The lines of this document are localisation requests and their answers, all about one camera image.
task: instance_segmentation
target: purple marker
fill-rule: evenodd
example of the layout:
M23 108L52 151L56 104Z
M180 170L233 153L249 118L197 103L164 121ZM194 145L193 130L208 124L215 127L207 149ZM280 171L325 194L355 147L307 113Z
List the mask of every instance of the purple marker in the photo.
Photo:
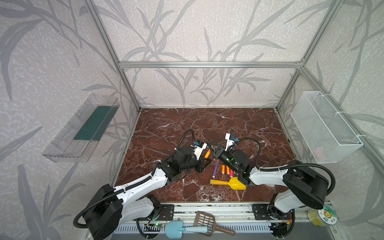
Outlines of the purple marker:
M217 169L218 169L218 161L216 160L215 170L214 170L214 174L212 175L212 178L216 177Z

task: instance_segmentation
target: mesh basket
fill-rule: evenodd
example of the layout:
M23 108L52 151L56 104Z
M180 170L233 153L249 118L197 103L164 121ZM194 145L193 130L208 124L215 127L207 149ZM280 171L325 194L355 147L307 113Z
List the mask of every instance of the mesh basket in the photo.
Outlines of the mesh basket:
M318 163L339 162L363 145L319 91L303 92L291 115Z

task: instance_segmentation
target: leaf pattern wallpaper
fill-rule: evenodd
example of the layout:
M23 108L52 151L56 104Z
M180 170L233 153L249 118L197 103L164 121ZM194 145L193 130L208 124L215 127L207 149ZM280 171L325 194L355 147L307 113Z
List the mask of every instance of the leaf pattern wallpaper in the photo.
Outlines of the leaf pattern wallpaper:
M95 0L95 4L120 61L299 61L331 1ZM274 107L293 72L125 69L142 107Z
M305 66L342 106L364 134L384 151L384 1L344 1ZM280 114L298 154L313 157L290 113L303 91L315 91L301 76ZM361 149L339 163L327 164L336 176L329 199L352 240L382 239L384 177Z
M0 239L78 239L73 217L112 183L138 112L84 3L0 0ZM120 107L87 163L44 148L89 94Z

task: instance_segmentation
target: red marble surface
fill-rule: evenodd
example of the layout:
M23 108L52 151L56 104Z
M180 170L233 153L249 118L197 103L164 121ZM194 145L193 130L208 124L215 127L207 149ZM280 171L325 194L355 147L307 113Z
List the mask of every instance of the red marble surface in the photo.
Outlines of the red marble surface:
M237 138L256 138L262 143L260 165L264 167L281 166L295 159L272 108L143 109L116 185L128 183L151 172L155 161L171 154L189 128L194 130L196 139L217 142L223 146L226 144L224 137L227 132L234 133ZM191 143L192 138L187 135L183 144ZM243 149L251 159L250 164L254 166L257 143L242 141L235 149ZM193 170L184 179L151 194L160 202L269 202L274 193L287 189L260 185L248 186L246 190L233 190L226 185L210 185L214 167L215 162L212 161L201 174ZM216 179L230 179L229 175L221 173L221 164Z

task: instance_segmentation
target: yellow toy shovel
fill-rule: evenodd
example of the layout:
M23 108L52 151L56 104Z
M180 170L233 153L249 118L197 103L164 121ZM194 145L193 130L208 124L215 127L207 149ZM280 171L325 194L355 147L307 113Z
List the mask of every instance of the yellow toy shovel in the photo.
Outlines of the yellow toy shovel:
M246 188L246 186L244 184L242 184L237 179L237 177L231 178L231 180L229 180L229 182L211 179L211 180L209 180L209 184L213 184L213 185L229 185L232 189L235 189L235 190L245 190L245 188Z

